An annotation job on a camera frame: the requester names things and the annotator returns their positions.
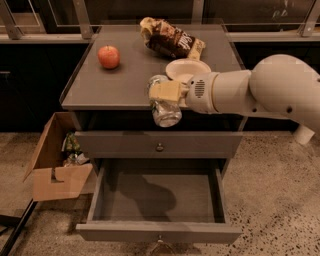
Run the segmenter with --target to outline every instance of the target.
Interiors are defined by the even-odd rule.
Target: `speckled floor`
[[[20,216],[32,194],[22,183],[39,134],[0,133],[0,214]],[[176,255],[320,255],[320,137],[307,145],[289,132],[249,132],[224,178],[232,245],[173,244]],[[90,196],[39,203],[11,255],[149,255],[155,244],[88,242],[75,231]],[[11,230],[0,236],[5,244]]]

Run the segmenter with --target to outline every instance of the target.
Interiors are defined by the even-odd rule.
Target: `open cardboard box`
[[[74,130],[68,112],[54,113],[46,124],[23,179],[25,181],[33,173],[34,201],[77,198],[81,193],[93,193],[96,174],[92,164],[62,167],[65,160],[62,144],[66,134]]]

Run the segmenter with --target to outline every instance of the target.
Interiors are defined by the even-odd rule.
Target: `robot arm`
[[[295,57],[272,55],[252,71],[198,74],[187,88],[183,97],[195,112],[291,119],[320,133],[320,76]]]

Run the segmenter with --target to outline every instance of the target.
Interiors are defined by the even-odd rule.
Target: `drawer knob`
[[[156,150],[158,152],[162,152],[164,150],[164,146],[162,145],[162,143],[158,143],[158,145],[156,146]]]

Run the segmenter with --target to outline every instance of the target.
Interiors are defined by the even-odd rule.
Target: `red apple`
[[[116,47],[106,45],[99,49],[98,59],[104,68],[113,69],[120,63],[120,53]]]

